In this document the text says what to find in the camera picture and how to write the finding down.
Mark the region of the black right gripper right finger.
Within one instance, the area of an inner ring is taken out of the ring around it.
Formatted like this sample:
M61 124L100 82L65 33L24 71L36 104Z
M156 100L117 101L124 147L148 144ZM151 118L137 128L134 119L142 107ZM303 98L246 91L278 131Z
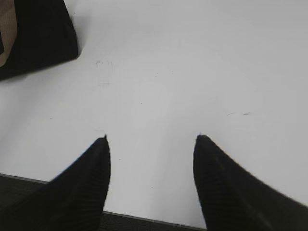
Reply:
M307 206L266 185L208 136L198 135L193 175L209 231L306 231Z

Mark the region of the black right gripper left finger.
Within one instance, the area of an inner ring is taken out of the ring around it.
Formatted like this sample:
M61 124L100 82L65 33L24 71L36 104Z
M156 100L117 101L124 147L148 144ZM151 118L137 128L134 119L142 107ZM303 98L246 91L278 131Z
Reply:
M60 175L0 213L2 231L97 231L110 183L110 149L98 138Z

